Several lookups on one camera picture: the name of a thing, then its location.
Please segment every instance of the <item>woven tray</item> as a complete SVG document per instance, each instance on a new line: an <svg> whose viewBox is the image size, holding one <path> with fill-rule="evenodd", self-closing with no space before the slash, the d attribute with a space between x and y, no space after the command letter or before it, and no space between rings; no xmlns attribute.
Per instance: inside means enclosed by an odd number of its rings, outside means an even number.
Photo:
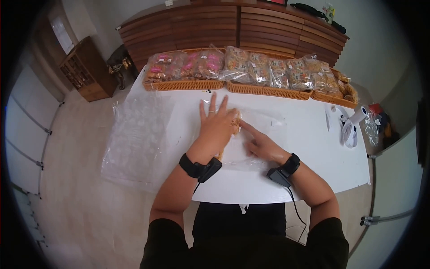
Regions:
<svg viewBox="0 0 430 269"><path fill-rule="evenodd" d="M312 90L307 92L299 92L287 89L278 89L272 87L264 86L253 86L240 84L238 82L227 82L227 89L232 93L248 93L248 94L258 94L258 95L269 95L276 97L285 97L297 100L308 100L312 94Z"/></svg>
<svg viewBox="0 0 430 269"><path fill-rule="evenodd" d="M328 95L324 93L319 93L317 91L313 91L310 97L317 101L322 101L322 102L331 103L335 105L341 105L347 108L354 108L358 104L344 99L344 96L342 93L338 93L335 95Z"/></svg>
<svg viewBox="0 0 430 269"><path fill-rule="evenodd" d="M202 50L218 49L225 53L225 48L201 48L201 49L182 49L186 53L195 53ZM144 83L143 87L146 90L218 90L224 87L225 83L218 80L174 80L167 82Z"/></svg>

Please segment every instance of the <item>white table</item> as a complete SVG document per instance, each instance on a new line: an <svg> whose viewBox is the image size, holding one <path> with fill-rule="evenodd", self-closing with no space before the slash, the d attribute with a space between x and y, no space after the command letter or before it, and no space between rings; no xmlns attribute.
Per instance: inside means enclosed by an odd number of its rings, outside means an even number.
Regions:
<svg viewBox="0 0 430 269"><path fill-rule="evenodd" d="M128 96L147 94L142 86L142 73L134 82ZM230 103L280 113L287 123L285 150L295 153L320 175L335 193L370 183L369 165L360 128L357 147L349 149L342 146L340 125L334 124L333 133L327 131L323 102L230 93L226 88L216 91L217 103L228 94ZM175 102L166 130L169 157L162 176L167 177L192 143L196 121L199 121L200 99L210 100L211 94L201 90L162 91L158 94L170 96ZM350 116L354 113L350 108L346 108L346 111ZM300 200L297 195L294 197L295 200ZM267 179L263 172L221 168L199 186L193 200L224 204L266 204L288 202L291 197L285 188Z"/></svg>

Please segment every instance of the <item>black bag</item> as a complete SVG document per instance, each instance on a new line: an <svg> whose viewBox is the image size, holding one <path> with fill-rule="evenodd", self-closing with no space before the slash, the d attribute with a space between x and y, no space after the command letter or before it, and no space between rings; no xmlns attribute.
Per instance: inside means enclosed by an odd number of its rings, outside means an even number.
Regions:
<svg viewBox="0 0 430 269"><path fill-rule="evenodd" d="M323 18L324 20L326 20L326 22L329 21L329 19L327 18L327 16L322 13L321 11L316 10L315 8L306 5L306 4L301 4L301 3L295 3L295 4L290 4L290 6L295 7L297 9L303 10L308 14L311 14L312 16L315 17L319 17L319 18ZM332 22L332 26L338 30L339 32L341 32L342 34L346 34L347 30L345 29L345 27L343 27L342 25L338 24L337 22L333 21Z"/></svg>

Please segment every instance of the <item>wooden cabinet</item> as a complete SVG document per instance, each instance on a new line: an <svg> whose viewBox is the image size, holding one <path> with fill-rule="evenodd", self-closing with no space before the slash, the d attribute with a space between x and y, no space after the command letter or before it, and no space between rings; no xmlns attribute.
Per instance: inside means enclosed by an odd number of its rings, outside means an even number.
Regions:
<svg viewBox="0 0 430 269"><path fill-rule="evenodd" d="M295 58L317 53L333 67L349 39L319 18L262 1L191 0L188 6L134 16L118 32L138 71L155 53L211 43Z"/></svg>
<svg viewBox="0 0 430 269"><path fill-rule="evenodd" d="M70 51L60 70L88 102L112 97L118 85L89 36Z"/></svg>

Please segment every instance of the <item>black cable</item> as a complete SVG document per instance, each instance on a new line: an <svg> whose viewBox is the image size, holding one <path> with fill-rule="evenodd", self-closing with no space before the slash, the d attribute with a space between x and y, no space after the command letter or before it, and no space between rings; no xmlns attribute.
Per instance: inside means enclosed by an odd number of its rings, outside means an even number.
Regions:
<svg viewBox="0 0 430 269"><path fill-rule="evenodd" d="M301 232L300 237L299 237L299 238L298 238L298 240L297 240L297 242L299 242L299 241L300 241L301 236L303 235L304 231L306 230L306 223L305 223L303 220L301 220L301 217L299 216L299 214L298 214L298 212L297 212L297 207L296 207L296 205L295 205L295 201L294 201L293 193L291 192L290 188L288 188L288 187L286 187L286 188L287 188L287 190L288 190L288 191L289 191L289 193L290 193L291 199L293 200L294 209L296 210L296 214L297 214L297 216L298 216L298 219L301 221L301 223L303 223L303 224L304 224L303 231Z"/></svg>
<svg viewBox="0 0 430 269"><path fill-rule="evenodd" d="M200 183L199 183L199 184L197 184L196 188L194 189L193 194L194 194L194 193L196 193L196 190L197 190L197 188L199 187L199 185L200 185Z"/></svg>

